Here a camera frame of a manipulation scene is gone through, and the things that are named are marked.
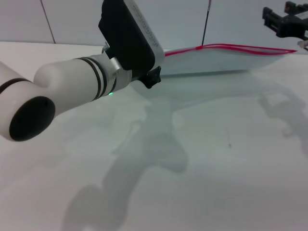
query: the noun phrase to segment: black end cap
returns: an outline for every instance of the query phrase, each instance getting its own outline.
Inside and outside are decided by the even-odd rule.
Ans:
[[[267,19],[267,16],[273,12],[272,9],[268,7],[263,8],[263,14],[262,14],[262,19]]]
[[[10,124],[14,141],[27,141],[44,131],[55,114],[53,101],[44,96],[35,97],[22,105]]]
[[[141,76],[138,80],[141,81],[147,89],[151,89],[155,84],[161,82],[160,71],[162,68],[158,66],[148,74]]]

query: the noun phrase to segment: white wall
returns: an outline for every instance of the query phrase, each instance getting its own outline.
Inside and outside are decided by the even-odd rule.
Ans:
[[[56,43],[103,45],[103,0],[42,0]],[[135,0],[165,49],[201,44],[208,0]],[[236,43],[299,50],[297,38],[278,38],[262,20],[263,7],[280,15],[286,0],[213,0],[205,44]],[[298,4],[308,0],[295,0]],[[52,43],[40,0],[0,1],[0,41]]]
[[[201,43],[208,0],[136,0],[165,49]],[[57,43],[103,45],[102,0],[43,0]]]
[[[278,38],[264,26],[262,11],[269,7],[284,16],[286,0],[213,0],[205,43],[235,43],[299,50],[297,38]],[[297,4],[308,0],[294,0]]]
[[[0,1],[0,41],[53,43],[39,0]]]

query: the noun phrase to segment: black ring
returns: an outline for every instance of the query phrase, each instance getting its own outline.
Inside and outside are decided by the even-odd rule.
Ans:
[[[55,114],[53,101],[44,96],[34,97],[25,102],[15,113],[9,133],[14,141],[27,141],[45,130]]]
[[[101,92],[101,88],[102,88],[102,83],[101,83],[100,75],[98,74],[98,72],[97,72],[95,66],[93,65],[93,63],[92,63],[91,61],[89,61],[89,60],[86,59],[86,58],[77,58],[77,59],[83,60],[83,61],[85,61],[87,64],[89,64],[89,65],[92,67],[92,69],[93,69],[93,71],[94,71],[94,73],[95,73],[95,75],[96,75],[97,83],[98,83],[98,89],[97,89],[97,94],[96,94],[95,98],[92,100],[92,101],[94,101],[94,100],[98,99],[98,97],[99,97],[99,95],[100,95],[100,92]]]
[[[21,82],[21,81],[27,81],[27,82],[30,82],[28,79],[25,79],[25,78],[13,78],[5,83],[3,83],[1,86],[0,86],[0,94],[5,90],[7,89],[10,85],[14,84],[14,83],[18,83],[18,82]]]
[[[92,62],[94,62],[94,63],[98,66],[98,68],[100,69],[100,71],[101,71],[101,73],[102,73],[103,82],[104,82],[104,87],[103,87],[103,91],[102,91],[101,95],[98,97],[98,98],[100,98],[100,97],[102,97],[102,96],[105,94],[106,88],[107,88],[106,73],[105,73],[105,71],[104,71],[104,68],[100,65],[100,63],[99,63],[98,61],[96,61],[95,59],[92,59],[92,58],[90,58],[90,57],[86,57],[86,58],[89,59],[89,60],[91,60]]]

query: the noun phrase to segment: white table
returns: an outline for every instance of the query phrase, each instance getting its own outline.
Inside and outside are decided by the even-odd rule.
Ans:
[[[28,79],[100,47],[0,43]],[[1,231],[306,231],[308,56],[134,82],[0,138]]]

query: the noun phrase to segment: white plastic bag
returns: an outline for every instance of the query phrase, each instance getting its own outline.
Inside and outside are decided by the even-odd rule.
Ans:
[[[209,44],[166,52],[162,75],[248,70],[296,51],[233,44]]]

